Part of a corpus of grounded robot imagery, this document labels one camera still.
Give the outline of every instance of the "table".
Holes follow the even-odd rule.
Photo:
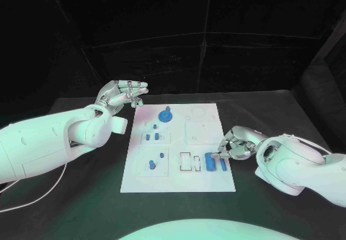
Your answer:
[[[59,98],[50,113],[83,108],[95,98]],[[144,104],[216,103],[223,133],[234,125],[268,136],[294,134],[327,148],[286,90],[181,95],[144,95]],[[230,161],[236,192],[119,193],[134,109],[123,135],[66,166],[48,195],[33,205],[0,213],[0,239],[118,239],[135,230],[181,219],[220,219],[257,225],[302,240],[346,239],[346,209],[309,189],[279,192],[256,176],[256,161]],[[1,195],[0,209],[28,203],[54,184],[61,167],[21,180]]]

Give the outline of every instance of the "blue knob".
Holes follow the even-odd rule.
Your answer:
[[[155,164],[152,160],[148,161],[148,167],[151,170],[155,169]]]
[[[162,123],[167,123],[167,122],[171,120],[171,118],[172,118],[171,109],[170,109],[170,107],[167,106],[167,107],[165,107],[165,110],[158,113],[158,120],[159,120]]]

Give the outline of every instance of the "blue object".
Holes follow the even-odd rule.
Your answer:
[[[155,164],[152,160],[148,161],[148,167],[151,170],[155,169]]]
[[[211,158],[210,152],[204,154],[204,165],[206,165],[206,171],[208,172],[216,171],[214,159]]]
[[[220,158],[220,159],[219,159],[219,162],[220,162],[220,166],[221,166],[221,171],[226,171],[227,168],[226,168],[226,164],[224,164],[224,159]]]
[[[167,106],[167,107],[165,107],[165,110],[158,113],[158,120],[159,120],[162,123],[167,123],[167,122],[171,120],[171,118],[172,118],[171,109],[170,109],[170,107]]]

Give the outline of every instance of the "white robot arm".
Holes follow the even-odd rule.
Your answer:
[[[346,155],[321,155],[314,143],[294,135],[266,137],[257,131],[234,126],[226,133],[213,158],[245,160],[255,154],[255,175],[279,191],[296,196],[304,188],[314,190],[332,204],[346,207]],[[230,150],[221,152],[226,144]]]
[[[95,104],[46,115],[0,130],[0,184],[46,173],[99,148],[110,133],[123,134],[126,119],[113,116],[125,103],[142,106],[136,97],[146,83],[109,81]]]

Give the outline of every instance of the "blue screw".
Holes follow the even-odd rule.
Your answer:
[[[155,164],[152,160],[148,161],[148,167],[151,170],[155,169]]]

